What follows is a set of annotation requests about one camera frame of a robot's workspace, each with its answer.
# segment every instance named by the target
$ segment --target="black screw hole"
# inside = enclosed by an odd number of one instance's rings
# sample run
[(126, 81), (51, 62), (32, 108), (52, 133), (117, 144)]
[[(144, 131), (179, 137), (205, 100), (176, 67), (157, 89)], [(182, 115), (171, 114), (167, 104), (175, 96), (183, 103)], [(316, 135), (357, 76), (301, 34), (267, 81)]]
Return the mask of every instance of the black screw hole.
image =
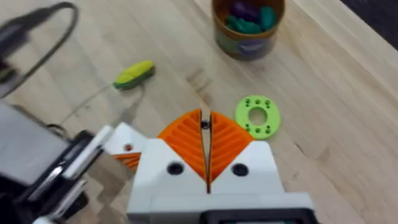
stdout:
[(170, 175), (180, 175), (184, 171), (184, 166), (179, 162), (172, 162), (167, 166), (167, 172)]
[(210, 128), (210, 121), (209, 120), (201, 121), (200, 126), (202, 129), (207, 130)]
[(249, 168), (244, 164), (235, 164), (232, 166), (232, 172), (238, 177), (244, 177), (249, 174)]

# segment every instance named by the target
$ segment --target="white plastic part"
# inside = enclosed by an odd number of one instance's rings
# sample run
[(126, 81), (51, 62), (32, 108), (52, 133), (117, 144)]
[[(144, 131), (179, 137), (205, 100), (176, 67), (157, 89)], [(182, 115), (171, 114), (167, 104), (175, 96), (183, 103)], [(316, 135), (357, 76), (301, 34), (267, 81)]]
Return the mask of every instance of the white plastic part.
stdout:
[[(142, 152), (147, 138), (126, 123), (120, 123), (114, 130), (109, 141), (104, 144), (104, 150), (110, 155)], [(124, 146), (130, 144), (131, 151), (125, 151)]]
[(151, 201), (147, 214), (150, 222), (142, 223), (199, 224), (200, 215), (209, 210), (267, 208), (312, 209), (313, 205), (307, 193), (159, 195)]
[(56, 224), (56, 223), (51, 221), (51, 219), (47, 217), (39, 217), (33, 222), (33, 224)]
[[(132, 144), (126, 152), (124, 146)], [(141, 152), (132, 184), (127, 216), (134, 224), (194, 224), (209, 210), (313, 208), (307, 193), (285, 193), (271, 148), (264, 141), (251, 142), (220, 174), (207, 194), (206, 182), (162, 139), (147, 139), (127, 124), (120, 124), (104, 143), (106, 152)], [(183, 172), (170, 175), (171, 163)], [(238, 177), (235, 164), (249, 169)]]
[(66, 179), (74, 179), (79, 176), (84, 169), (90, 164), (97, 153), (100, 153), (99, 146), (103, 145), (113, 132), (113, 128), (105, 126), (101, 131), (94, 137), (93, 140), (87, 145), (87, 147), (80, 153), (80, 155), (70, 164), (68, 169), (62, 174)]
[[(244, 164), (249, 174), (233, 174), (233, 166)], [(211, 184), (212, 194), (281, 194), (285, 192), (271, 148), (265, 141), (253, 141)]]
[[(181, 164), (183, 172), (169, 174), (167, 168), (171, 163)], [(134, 223), (151, 223), (149, 214), (157, 195), (205, 196), (206, 182), (162, 139), (149, 139), (141, 154), (127, 207)]]

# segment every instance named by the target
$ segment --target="green toy piece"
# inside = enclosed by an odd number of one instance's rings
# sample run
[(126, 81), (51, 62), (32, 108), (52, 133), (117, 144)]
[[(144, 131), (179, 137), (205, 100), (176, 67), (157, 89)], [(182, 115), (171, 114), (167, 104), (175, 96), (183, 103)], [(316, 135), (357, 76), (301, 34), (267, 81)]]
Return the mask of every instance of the green toy piece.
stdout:
[(262, 32), (259, 25), (253, 22), (246, 22), (246, 32), (247, 34), (259, 34)]
[[(254, 125), (249, 118), (249, 112), (260, 109), (266, 115), (266, 122)], [(280, 114), (278, 107), (265, 96), (251, 95), (244, 97), (236, 106), (235, 122), (244, 128), (254, 139), (264, 140), (276, 133), (280, 127)]]
[(228, 16), (225, 23), (229, 29), (242, 34), (259, 34), (262, 32), (259, 25), (234, 16)]
[(275, 10), (269, 6), (260, 9), (260, 27), (263, 31), (270, 30), (277, 22)]

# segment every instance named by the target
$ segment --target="orange plastic piece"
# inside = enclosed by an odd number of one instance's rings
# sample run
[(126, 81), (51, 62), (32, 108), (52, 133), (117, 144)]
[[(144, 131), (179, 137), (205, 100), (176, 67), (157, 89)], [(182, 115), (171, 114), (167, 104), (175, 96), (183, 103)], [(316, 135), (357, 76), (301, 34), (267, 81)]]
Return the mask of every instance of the orange plastic piece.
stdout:
[(201, 109), (191, 111), (175, 120), (158, 138), (163, 139), (204, 181), (207, 180), (201, 138)]
[(210, 185), (254, 138), (235, 121), (212, 111), (209, 160)]
[(117, 154), (114, 155), (115, 159), (121, 161), (124, 165), (132, 170), (137, 170), (139, 158), (141, 157), (140, 152), (129, 153), (129, 154)]

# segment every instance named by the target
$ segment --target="black cable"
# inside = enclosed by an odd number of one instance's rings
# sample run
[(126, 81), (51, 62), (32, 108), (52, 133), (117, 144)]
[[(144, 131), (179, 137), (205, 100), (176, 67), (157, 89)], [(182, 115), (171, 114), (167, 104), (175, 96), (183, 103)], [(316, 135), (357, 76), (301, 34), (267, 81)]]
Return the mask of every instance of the black cable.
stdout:
[(73, 30), (76, 27), (78, 18), (79, 18), (79, 10), (78, 8), (70, 3), (70, 2), (60, 2), (52, 7), (49, 8), (51, 14), (56, 13), (61, 9), (71, 9), (72, 10), (72, 19), (67, 27), (65, 33), (62, 37), (55, 43), (55, 45), (30, 69), (28, 72), (22, 76), (21, 80), (15, 84), (3, 97), (6, 97), (17, 88), (19, 88), (28, 78), (30, 78), (52, 55), (67, 41), (67, 39), (72, 34)]

